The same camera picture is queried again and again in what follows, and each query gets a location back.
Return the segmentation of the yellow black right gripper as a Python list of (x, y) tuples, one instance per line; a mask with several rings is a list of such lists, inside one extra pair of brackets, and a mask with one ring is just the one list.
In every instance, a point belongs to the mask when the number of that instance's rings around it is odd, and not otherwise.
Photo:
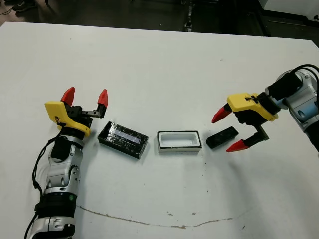
[(263, 130), (262, 124), (276, 120), (279, 107), (264, 92), (232, 94), (228, 96), (227, 103), (217, 111), (211, 122), (216, 123), (232, 112), (241, 124), (252, 126), (257, 132), (248, 139), (241, 139), (234, 143), (226, 152), (245, 150), (261, 141), (268, 140), (269, 137)]

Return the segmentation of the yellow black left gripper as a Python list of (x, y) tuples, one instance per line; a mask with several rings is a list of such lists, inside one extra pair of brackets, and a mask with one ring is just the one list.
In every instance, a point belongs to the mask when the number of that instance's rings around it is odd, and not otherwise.
[(74, 129), (89, 136), (92, 118), (103, 118), (108, 106), (108, 92), (104, 89), (98, 98), (96, 111), (83, 111), (80, 106), (70, 107), (73, 104), (75, 88), (67, 89), (61, 101), (48, 101), (45, 108), (52, 122), (59, 127)]

